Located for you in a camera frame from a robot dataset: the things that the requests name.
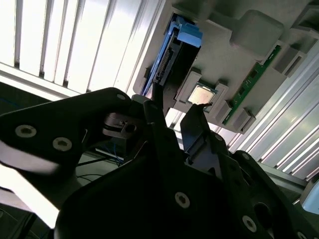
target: cable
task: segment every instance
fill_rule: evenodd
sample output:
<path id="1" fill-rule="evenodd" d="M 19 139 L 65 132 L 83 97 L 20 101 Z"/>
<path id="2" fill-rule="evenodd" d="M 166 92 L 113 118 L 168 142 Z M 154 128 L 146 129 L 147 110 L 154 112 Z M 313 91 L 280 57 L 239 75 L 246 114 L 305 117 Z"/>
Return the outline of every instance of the cable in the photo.
<path id="1" fill-rule="evenodd" d="M 99 159 L 95 159 L 95 160 L 88 161 L 88 162 L 78 163 L 77 167 L 83 166 L 83 165 L 87 165 L 87 164 L 91 164 L 91 163 L 97 163 L 97 162 L 105 161 L 107 159 L 109 159 L 109 158 L 99 158 Z"/>
<path id="2" fill-rule="evenodd" d="M 88 179 L 88 178 L 85 178 L 85 177 L 77 177 L 77 178 L 82 178 L 82 179 L 86 179 L 86 180 L 88 180 L 88 181 L 90 181 L 90 182 L 93 182 L 92 180 L 90 180 L 90 179 Z"/>
<path id="3" fill-rule="evenodd" d="M 114 148 L 113 148 L 114 155 L 115 155 L 117 161 L 119 162 L 119 163 L 117 164 L 117 166 L 120 167 L 120 166 L 123 164 L 123 161 L 120 160 L 120 159 L 118 158 L 117 154 L 116 154 L 116 144 L 113 144 L 113 145 L 114 145 Z"/>
<path id="4" fill-rule="evenodd" d="M 101 175 L 101 174 L 95 174 L 95 173 L 90 173 L 90 174 L 80 175 L 80 176 L 77 176 L 77 177 L 79 178 L 79 177 L 85 177 L 85 176 L 100 176 L 100 177 L 102 177 L 103 175 Z"/>
<path id="5" fill-rule="evenodd" d="M 8 103 L 8 104 L 11 104 L 11 105 L 13 105 L 13 106 L 16 106 L 16 107 L 20 108 L 20 106 L 17 105 L 16 103 L 13 103 L 13 102 L 11 102 L 11 101 L 7 101 L 7 100 L 4 99 L 4 98 L 0 98 L 0 101 L 5 102 L 5 103 Z"/>

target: black plastic part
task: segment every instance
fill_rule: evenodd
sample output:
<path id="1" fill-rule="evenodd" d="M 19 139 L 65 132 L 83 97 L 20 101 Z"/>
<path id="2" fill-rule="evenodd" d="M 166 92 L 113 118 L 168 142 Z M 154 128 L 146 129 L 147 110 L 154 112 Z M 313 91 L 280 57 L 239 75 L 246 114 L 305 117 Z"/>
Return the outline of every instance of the black plastic part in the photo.
<path id="1" fill-rule="evenodd" d="M 181 44 L 180 51 L 163 86 L 163 112 L 165 116 L 169 108 L 173 108 L 175 105 L 175 96 L 194 63 L 199 50 L 200 48 L 187 43 Z"/>
<path id="2" fill-rule="evenodd" d="M 105 115 L 127 114 L 131 104 L 125 93 L 107 88 L 2 115 L 0 162 L 36 174 L 73 173 L 83 151 L 107 139 L 102 134 Z M 16 127 L 24 124 L 36 129 L 34 137 L 15 134 Z M 56 150 L 52 143 L 58 137 L 69 139 L 72 148 L 66 152 Z"/>

